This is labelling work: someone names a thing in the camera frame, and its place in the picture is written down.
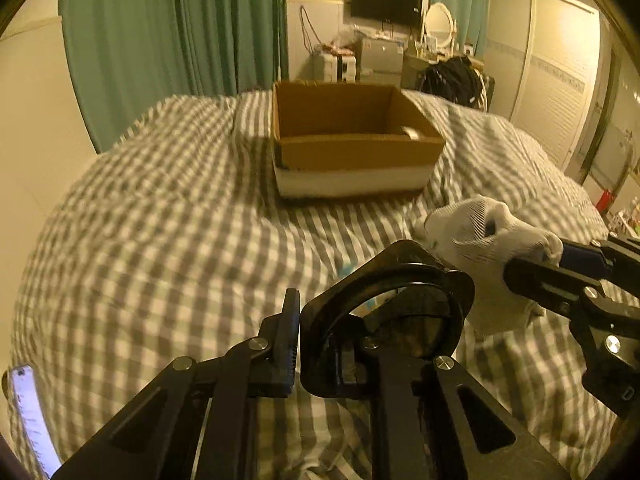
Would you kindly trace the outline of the white knitted glove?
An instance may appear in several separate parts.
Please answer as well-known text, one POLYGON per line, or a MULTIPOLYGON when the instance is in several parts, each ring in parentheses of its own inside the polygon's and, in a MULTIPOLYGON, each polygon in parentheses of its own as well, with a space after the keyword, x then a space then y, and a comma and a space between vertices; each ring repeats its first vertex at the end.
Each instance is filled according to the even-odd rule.
POLYGON ((506 286, 506 264, 525 257, 556 266, 563 253, 558 236, 516 218, 505 203, 480 195, 431 212, 424 221, 423 245, 472 278, 468 321, 483 337, 522 330, 542 313, 533 300, 506 286))

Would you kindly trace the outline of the red fire extinguisher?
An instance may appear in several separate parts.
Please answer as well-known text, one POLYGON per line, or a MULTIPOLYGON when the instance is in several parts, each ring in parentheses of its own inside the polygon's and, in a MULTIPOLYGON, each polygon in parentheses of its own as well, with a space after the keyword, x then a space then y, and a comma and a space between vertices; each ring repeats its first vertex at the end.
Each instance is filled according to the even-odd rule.
POLYGON ((604 190, 602 192, 596 203, 597 211, 599 211, 601 216, 605 216, 608 213, 608 210, 611 208, 614 200, 615 194, 611 190, 604 190))

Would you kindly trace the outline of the glowing phone screen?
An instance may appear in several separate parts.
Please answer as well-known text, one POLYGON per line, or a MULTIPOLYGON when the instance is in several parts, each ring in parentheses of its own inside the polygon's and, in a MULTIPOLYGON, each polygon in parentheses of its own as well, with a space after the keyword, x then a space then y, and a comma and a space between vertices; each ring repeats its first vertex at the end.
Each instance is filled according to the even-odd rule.
POLYGON ((29 446, 44 478, 52 479, 60 469, 62 460, 56 452, 44 418, 34 370, 30 365, 13 367, 9 371, 9 380, 29 446))

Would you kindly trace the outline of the grey white checkered blanket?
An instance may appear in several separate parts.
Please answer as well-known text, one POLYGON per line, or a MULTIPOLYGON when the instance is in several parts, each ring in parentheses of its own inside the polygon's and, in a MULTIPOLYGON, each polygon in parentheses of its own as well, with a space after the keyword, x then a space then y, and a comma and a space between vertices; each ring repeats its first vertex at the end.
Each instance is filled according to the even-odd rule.
MULTIPOLYGON (((588 244, 606 227, 586 191, 506 119, 406 96, 446 140, 416 197, 285 203, 271 165, 271 91, 172 96, 136 120, 52 211, 14 307, 11 359, 39 379, 64 463, 176 356, 221 356, 280 311, 285 289, 324 292, 436 208, 484 195, 588 244)), ((458 360, 559 461, 587 478, 615 415, 582 388, 585 362, 553 313, 480 338, 458 360)), ((369 410, 299 385, 260 400, 257 479, 369 479, 369 410)))

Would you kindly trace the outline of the white sliding wardrobe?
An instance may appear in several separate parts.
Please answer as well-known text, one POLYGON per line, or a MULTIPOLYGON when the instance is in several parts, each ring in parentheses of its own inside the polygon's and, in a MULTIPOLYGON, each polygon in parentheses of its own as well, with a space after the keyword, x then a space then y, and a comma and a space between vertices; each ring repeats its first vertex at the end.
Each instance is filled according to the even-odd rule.
POLYGON ((488 112, 528 133, 559 169, 576 153, 601 51, 601 13, 578 0, 489 0, 488 112))

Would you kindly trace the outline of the black clothes on chair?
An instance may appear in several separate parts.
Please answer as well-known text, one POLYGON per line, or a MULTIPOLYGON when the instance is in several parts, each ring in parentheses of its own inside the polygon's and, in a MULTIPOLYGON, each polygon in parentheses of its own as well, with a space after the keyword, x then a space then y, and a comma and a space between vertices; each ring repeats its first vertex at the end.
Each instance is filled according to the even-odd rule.
POLYGON ((428 66, 421 75, 419 90, 474 110, 484 106, 483 78, 466 56, 453 56, 428 66))

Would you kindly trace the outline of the white oval vanity mirror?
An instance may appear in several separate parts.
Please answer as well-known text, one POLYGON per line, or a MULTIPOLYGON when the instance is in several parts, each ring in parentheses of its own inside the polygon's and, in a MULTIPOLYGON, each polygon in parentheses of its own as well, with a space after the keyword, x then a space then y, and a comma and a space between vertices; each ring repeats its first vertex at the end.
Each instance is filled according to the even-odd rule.
POLYGON ((432 52, 444 52, 454 44, 457 26, 450 10, 436 2, 427 9, 423 20, 423 38, 432 52))

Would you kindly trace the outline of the open cardboard box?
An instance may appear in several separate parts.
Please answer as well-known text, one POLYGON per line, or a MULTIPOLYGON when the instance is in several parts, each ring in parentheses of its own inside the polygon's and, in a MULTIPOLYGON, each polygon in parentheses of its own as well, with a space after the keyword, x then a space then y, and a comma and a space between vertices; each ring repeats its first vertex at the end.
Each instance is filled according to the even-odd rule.
POLYGON ((400 89, 351 82, 275 84, 271 137, 278 191, 288 200, 420 190, 446 144, 400 89), (403 126, 423 140, 411 141, 403 126))

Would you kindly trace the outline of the grey mini fridge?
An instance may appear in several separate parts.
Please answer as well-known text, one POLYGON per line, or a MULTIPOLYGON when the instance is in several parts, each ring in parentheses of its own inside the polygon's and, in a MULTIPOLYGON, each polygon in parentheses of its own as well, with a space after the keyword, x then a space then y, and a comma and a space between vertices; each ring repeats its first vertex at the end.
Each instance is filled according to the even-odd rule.
POLYGON ((401 83, 404 47, 396 41, 362 37, 356 50, 357 78, 362 84, 401 83))

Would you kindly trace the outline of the white suitcase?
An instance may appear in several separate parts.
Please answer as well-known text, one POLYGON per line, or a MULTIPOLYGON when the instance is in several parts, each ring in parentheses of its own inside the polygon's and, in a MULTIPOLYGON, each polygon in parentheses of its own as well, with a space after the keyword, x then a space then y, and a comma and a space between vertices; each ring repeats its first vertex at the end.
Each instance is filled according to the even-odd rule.
POLYGON ((323 82, 355 82, 357 61, 353 55, 318 52, 314 55, 314 80, 323 82))

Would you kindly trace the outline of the black wall television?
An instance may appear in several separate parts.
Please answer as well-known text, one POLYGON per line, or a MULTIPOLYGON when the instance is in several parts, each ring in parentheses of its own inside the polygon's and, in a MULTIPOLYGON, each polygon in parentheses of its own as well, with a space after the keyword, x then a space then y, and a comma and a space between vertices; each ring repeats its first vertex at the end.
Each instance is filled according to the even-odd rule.
POLYGON ((350 0, 354 18, 417 29, 422 24, 423 0, 350 0))

